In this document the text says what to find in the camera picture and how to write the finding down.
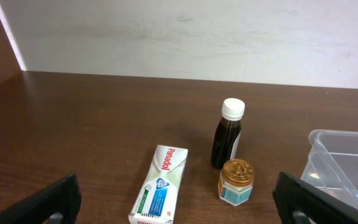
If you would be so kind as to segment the clear plastic container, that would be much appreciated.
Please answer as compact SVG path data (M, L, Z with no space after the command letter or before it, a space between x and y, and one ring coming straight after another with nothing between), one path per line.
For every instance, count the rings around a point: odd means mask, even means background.
M301 180L358 209L358 132L310 132Z

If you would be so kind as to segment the dark brown syrup bottle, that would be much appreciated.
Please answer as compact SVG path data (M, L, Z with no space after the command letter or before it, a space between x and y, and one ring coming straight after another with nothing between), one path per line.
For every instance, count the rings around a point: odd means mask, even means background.
M215 169L222 169L226 161L236 156L245 107L245 103L237 98L223 101L222 118L216 128L211 152L211 165Z

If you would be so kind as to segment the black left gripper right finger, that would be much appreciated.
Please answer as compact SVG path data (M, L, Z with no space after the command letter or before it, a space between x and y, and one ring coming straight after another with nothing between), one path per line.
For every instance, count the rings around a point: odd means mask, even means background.
M282 224L358 224L358 209L286 172L272 191Z

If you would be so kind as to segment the gold lid balm jar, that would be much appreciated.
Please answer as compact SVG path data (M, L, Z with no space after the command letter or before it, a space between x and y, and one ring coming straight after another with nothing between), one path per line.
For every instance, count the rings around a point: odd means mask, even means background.
M219 175L219 198L233 206L248 201L254 184L254 174L254 168L242 159L226 161Z

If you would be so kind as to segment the white Panadol medicine box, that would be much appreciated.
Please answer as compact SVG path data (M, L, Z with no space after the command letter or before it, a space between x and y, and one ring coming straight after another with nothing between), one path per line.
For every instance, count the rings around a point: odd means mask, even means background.
M173 224L188 149L158 145L129 213L131 224Z

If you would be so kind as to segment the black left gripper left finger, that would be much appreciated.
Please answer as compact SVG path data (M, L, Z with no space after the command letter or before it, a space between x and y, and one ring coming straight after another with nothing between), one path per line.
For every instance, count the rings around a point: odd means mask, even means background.
M75 174L68 175L0 211L0 223L76 222L81 190Z

